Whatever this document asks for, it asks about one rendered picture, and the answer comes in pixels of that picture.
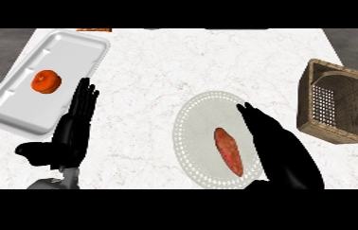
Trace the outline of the orange round fruit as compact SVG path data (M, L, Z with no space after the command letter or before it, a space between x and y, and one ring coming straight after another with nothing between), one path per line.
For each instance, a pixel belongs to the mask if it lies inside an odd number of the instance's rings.
M52 94L63 84L63 78L54 70L42 70L32 82L33 89L42 94Z

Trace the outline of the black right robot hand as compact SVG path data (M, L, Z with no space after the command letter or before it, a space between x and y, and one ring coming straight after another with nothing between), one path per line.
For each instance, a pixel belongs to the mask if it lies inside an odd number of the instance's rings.
M237 105L268 180L255 180L248 190L325 190L317 163L295 134L248 102Z

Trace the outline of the reddish-brown sweet potato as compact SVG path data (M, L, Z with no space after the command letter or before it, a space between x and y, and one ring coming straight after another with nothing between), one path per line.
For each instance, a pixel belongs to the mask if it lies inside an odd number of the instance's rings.
M243 177L243 159L239 144L234 137L223 128L217 128L215 130L215 141L225 165L230 167L236 175Z

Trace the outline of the brown wicker basket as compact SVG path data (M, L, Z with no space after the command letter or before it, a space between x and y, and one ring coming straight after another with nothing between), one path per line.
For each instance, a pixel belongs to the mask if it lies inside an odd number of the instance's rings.
M358 71L308 62L298 85L298 129L333 144L358 144Z

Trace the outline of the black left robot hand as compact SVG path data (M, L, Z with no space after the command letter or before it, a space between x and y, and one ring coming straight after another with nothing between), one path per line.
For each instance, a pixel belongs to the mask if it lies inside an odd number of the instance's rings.
M36 167L78 168L88 154L91 120L100 91L89 78L82 78L67 114L63 116L51 142L30 142L15 148Z

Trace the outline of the white rectangular tray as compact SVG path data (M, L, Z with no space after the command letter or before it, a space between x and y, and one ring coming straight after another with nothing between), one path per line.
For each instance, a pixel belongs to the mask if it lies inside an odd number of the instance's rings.
M30 139L54 132L82 78L110 49L107 39L55 29L0 83L0 129Z

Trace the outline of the round pale grey placemat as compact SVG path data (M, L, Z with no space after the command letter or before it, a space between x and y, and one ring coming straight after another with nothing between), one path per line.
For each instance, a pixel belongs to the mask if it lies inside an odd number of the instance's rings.
M237 105L243 99L224 91L209 91L186 103L174 123L174 149L180 165L193 181L212 189L245 189L264 174L252 133ZM236 139L243 159L239 176L221 157L215 130L223 128Z

